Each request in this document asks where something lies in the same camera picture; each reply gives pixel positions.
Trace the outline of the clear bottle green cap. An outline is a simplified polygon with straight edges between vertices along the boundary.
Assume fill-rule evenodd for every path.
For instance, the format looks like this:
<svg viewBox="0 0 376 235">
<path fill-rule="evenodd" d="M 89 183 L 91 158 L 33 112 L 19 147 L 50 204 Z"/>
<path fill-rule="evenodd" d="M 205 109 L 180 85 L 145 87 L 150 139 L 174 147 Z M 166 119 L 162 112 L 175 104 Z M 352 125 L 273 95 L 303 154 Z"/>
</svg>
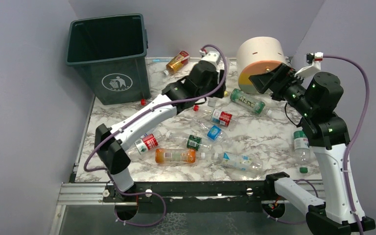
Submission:
<svg viewBox="0 0 376 235">
<path fill-rule="evenodd" d="M 308 138 L 301 129 L 297 129 L 293 132 L 293 144 L 293 157 L 299 165 L 299 172 L 301 174 L 307 174 L 307 165 L 311 163 L 312 157 Z"/>
</svg>

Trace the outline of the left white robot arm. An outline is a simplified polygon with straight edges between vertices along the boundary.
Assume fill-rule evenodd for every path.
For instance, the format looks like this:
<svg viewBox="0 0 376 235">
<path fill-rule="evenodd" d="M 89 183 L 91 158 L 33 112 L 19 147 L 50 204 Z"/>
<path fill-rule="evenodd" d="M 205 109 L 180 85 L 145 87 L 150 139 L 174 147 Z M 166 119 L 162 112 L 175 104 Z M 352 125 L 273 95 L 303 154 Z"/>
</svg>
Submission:
<svg viewBox="0 0 376 235">
<path fill-rule="evenodd" d="M 217 70 L 211 62 L 201 60 L 182 79 L 169 83 L 147 106 L 112 127 L 102 124 L 95 131 L 97 154 L 106 166 L 118 190 L 126 192 L 134 185 L 128 166 L 131 163 L 126 151 L 146 131 L 182 111 L 194 106 L 205 97 L 222 98 L 227 71 Z"/>
</svg>

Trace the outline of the clear bottle light blue label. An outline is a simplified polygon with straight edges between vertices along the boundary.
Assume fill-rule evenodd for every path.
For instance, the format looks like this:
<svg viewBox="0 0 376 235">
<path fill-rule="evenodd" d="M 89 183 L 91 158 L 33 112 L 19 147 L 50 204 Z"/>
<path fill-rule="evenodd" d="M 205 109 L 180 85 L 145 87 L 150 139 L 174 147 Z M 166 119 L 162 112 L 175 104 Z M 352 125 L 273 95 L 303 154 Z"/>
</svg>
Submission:
<svg viewBox="0 0 376 235">
<path fill-rule="evenodd" d="M 215 153 L 212 160 L 217 165 L 239 171 L 261 172 L 263 170 L 261 160 L 231 152 Z"/>
</svg>

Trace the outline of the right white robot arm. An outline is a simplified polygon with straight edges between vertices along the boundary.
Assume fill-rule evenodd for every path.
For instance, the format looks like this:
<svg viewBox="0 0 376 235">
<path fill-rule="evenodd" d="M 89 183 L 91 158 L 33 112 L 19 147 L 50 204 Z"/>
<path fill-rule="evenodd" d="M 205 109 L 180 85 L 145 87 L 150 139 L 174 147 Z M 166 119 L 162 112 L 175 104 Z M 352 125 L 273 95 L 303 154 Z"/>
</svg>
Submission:
<svg viewBox="0 0 376 235">
<path fill-rule="evenodd" d="M 281 64 L 249 79 L 259 93 L 270 90 L 273 100 L 286 101 L 301 115 L 300 125 L 319 164 L 325 198 L 315 197 L 283 172 L 267 176 L 270 193 L 283 197 L 304 214 L 314 235 L 374 230 L 375 221 L 366 216 L 354 187 L 349 159 L 352 139 L 345 121 L 334 111 L 343 95 L 339 78 L 320 71 L 304 88 L 303 78 Z"/>
</svg>

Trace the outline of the clear bottle dark green label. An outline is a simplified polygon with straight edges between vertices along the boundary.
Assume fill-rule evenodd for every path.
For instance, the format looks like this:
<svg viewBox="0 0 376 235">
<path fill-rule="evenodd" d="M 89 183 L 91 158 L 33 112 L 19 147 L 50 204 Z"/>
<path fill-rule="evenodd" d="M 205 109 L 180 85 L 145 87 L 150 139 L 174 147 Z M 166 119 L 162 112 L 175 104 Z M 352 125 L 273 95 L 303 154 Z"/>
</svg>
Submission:
<svg viewBox="0 0 376 235">
<path fill-rule="evenodd" d="M 165 138 L 186 148 L 194 149 L 195 151 L 211 152 L 214 149 L 212 141 L 184 132 L 167 132 Z"/>
</svg>

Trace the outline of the green tinted plastic bottle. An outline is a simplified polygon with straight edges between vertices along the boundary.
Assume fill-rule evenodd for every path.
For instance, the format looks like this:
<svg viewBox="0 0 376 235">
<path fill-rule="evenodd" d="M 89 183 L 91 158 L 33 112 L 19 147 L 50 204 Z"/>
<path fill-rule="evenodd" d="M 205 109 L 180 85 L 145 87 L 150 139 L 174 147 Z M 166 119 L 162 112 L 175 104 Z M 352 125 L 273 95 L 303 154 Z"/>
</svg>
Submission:
<svg viewBox="0 0 376 235">
<path fill-rule="evenodd" d="M 265 102 L 239 89 L 234 89 L 231 92 L 230 100 L 257 116 L 270 115 L 272 113 L 272 110 Z"/>
</svg>

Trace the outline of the clear bottle red white label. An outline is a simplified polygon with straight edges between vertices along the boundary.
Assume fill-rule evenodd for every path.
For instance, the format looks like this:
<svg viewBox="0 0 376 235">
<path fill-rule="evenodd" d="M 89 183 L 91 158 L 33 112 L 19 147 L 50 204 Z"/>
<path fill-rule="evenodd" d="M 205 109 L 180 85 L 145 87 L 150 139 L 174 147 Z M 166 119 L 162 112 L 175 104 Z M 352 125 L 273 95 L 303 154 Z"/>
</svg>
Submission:
<svg viewBox="0 0 376 235">
<path fill-rule="evenodd" d="M 209 106 L 194 105 L 193 111 L 198 120 L 206 120 L 233 130 L 237 126 L 237 120 L 232 113 Z"/>
</svg>

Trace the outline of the orange drink bottle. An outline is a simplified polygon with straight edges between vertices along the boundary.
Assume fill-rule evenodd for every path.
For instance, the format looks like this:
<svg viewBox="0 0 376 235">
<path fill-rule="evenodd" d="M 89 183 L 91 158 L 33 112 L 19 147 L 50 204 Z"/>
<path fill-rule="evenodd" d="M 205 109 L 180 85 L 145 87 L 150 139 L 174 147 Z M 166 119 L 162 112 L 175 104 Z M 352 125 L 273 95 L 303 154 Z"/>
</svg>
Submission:
<svg viewBox="0 0 376 235">
<path fill-rule="evenodd" d="M 198 159 L 206 158 L 206 153 L 194 149 L 158 148 L 155 152 L 155 162 L 158 164 L 193 164 Z"/>
</svg>

